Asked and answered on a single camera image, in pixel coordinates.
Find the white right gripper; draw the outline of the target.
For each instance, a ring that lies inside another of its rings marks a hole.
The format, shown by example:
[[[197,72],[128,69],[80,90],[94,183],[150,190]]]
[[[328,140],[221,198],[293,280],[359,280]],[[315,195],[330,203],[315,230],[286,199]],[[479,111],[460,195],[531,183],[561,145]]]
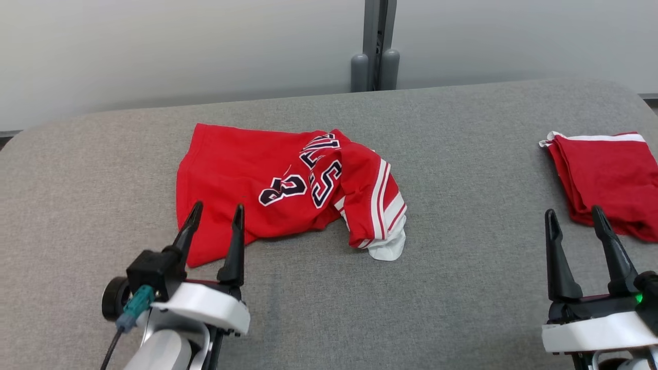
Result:
[[[545,212],[544,220],[547,295],[552,301],[541,328],[545,351],[575,354],[658,346],[658,297],[635,288],[637,270],[602,207],[592,207],[592,220],[606,256],[610,295],[583,298],[562,248],[554,209]]]

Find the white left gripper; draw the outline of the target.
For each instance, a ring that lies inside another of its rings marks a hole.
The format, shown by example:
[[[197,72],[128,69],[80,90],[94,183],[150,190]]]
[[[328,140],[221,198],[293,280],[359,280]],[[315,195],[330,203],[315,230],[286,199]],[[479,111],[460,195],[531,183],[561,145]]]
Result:
[[[174,239],[172,248],[180,255],[187,256],[191,241],[197,231],[204,204],[196,201]],[[245,262],[245,209],[238,204],[233,216],[230,246],[224,265],[218,270],[217,281],[230,288],[244,285]],[[220,292],[199,283],[181,283],[176,292],[166,302],[153,302],[152,308],[165,309],[183,318],[192,319],[207,325],[240,335],[249,333],[251,315],[247,305],[228,293]]]

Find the red shorts white trim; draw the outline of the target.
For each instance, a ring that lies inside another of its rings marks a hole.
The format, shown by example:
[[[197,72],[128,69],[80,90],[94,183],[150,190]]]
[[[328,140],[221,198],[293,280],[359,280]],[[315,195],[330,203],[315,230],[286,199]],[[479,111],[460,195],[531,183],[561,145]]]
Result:
[[[571,220],[592,226],[599,206],[616,233],[658,244],[658,162],[642,135],[552,131],[539,146],[553,159]]]

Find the grey partition post double foot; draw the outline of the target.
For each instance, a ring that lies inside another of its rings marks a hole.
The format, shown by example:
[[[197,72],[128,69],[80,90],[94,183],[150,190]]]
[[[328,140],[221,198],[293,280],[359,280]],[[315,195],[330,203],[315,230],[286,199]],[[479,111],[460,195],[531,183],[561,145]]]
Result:
[[[393,49],[397,0],[365,0],[362,52],[350,63],[350,92],[397,89],[401,61]]]

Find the red basketball jersey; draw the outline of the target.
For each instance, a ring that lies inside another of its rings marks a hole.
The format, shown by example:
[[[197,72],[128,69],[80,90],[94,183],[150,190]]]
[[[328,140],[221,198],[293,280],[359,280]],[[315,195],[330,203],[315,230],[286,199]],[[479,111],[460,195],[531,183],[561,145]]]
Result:
[[[280,133],[197,124],[176,178],[179,225],[198,201],[204,210],[191,268],[226,257],[239,204],[248,244],[343,219],[349,246],[376,260],[394,262],[405,246],[407,205],[390,164],[338,129]]]

